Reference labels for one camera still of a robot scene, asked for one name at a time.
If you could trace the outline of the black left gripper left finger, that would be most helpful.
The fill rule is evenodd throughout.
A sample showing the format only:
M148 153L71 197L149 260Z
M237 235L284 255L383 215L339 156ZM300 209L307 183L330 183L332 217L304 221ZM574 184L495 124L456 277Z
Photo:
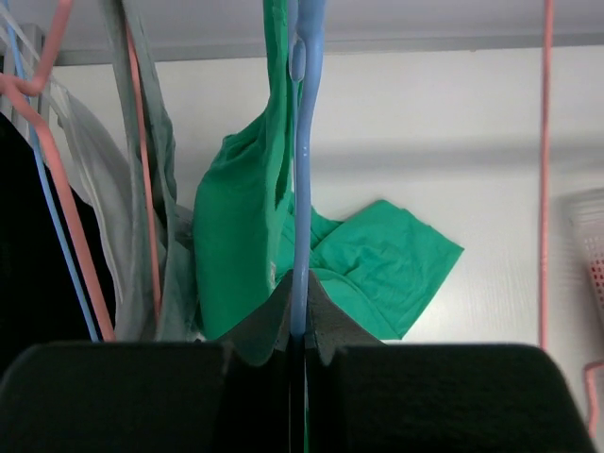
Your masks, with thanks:
M290 447L292 273L219 338L227 347L213 452L287 452Z

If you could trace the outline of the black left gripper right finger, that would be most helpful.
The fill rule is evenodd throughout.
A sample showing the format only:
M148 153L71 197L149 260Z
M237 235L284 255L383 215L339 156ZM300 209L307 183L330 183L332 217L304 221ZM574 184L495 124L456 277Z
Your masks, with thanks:
M309 278L305 365L309 452L357 452L352 428L369 404L359 390L367 354L380 341L340 309L314 274Z

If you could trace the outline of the pink plastic hanger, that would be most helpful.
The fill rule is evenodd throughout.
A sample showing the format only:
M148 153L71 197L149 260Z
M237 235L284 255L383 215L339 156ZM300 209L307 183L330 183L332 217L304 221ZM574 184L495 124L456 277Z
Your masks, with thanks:
M541 72L541 120L539 154L539 285L538 285L538 345L548 347L548 234L549 234L549 177L550 177L550 92L551 62L554 37L554 1L544 1L542 72ZM596 372L603 368L603 361L594 361L583 368L583 382L587 400L586 428L595 438L600 408L596 390Z

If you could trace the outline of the green tank top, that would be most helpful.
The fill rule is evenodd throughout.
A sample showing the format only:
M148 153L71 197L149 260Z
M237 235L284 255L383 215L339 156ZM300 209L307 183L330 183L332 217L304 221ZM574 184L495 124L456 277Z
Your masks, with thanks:
M324 55L322 1L263 5L269 98L224 138L196 192L193 248L205 334L260 307L294 266L291 171L310 155ZM380 340L402 338L439 291L460 245L378 200L343 221L313 213L309 268L331 301Z

